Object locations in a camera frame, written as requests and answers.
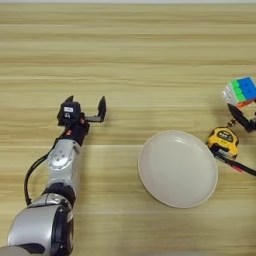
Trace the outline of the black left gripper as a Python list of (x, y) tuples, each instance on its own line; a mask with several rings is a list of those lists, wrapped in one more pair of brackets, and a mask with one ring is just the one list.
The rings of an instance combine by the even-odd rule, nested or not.
[[(71, 95), (64, 102), (73, 102), (73, 98), (74, 96)], [(85, 136), (89, 132), (90, 124), (103, 122), (106, 111), (106, 99), (102, 97), (98, 104), (98, 116), (86, 116), (84, 113), (81, 113), (77, 120), (64, 125), (64, 132), (60, 135), (60, 138), (73, 140), (82, 145)]]

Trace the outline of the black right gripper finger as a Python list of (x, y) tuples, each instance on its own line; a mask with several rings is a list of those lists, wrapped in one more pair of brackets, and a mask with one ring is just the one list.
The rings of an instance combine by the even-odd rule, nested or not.
[(233, 118), (244, 127), (244, 129), (250, 133), (256, 130), (256, 116), (253, 119), (247, 119), (243, 112), (240, 111), (236, 106), (228, 104), (228, 109)]

